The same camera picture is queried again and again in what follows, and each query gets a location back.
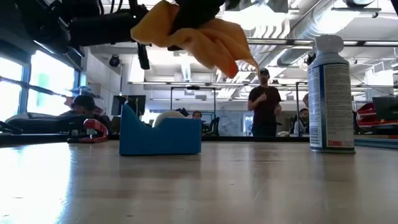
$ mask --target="red machine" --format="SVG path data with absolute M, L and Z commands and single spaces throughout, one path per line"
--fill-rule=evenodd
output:
M 397 125 L 398 121 L 384 121 L 377 118 L 373 103 L 366 103 L 357 111 L 358 126 L 361 129 L 372 129 L 375 126 Z
M 90 135 L 89 137 L 80 139 L 68 139 L 68 143 L 99 143 L 108 140 L 108 129 L 101 122 L 96 119 L 86 119 L 83 123 L 86 129 L 94 129 L 97 134 Z

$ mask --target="white can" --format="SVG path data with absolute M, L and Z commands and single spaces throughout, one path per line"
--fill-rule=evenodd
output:
M 316 58 L 308 68 L 310 147 L 313 151 L 355 153 L 349 63 L 336 35 L 315 39 Z

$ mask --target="red clamp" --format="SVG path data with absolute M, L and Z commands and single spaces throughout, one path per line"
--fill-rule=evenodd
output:
M 103 123 L 95 119 L 86 119 L 83 125 L 86 129 L 94 129 L 97 133 L 102 134 L 102 136 L 96 138 L 96 136 L 90 135 L 90 137 L 79 139 L 78 143 L 99 143 L 108 140 L 108 129 Z

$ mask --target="cap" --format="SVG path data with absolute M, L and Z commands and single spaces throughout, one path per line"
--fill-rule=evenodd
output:
M 260 75 L 269 75 L 268 69 L 266 68 L 260 69 Z
M 93 111 L 97 108 L 94 102 L 94 98 L 87 95 L 78 95 L 73 100 L 72 107 L 74 105 L 84 106 L 87 110 Z

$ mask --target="red text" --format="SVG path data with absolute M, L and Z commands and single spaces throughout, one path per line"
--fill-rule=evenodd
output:
M 343 143 L 341 141 L 328 140 L 328 146 L 339 146 L 339 147 L 342 147 Z

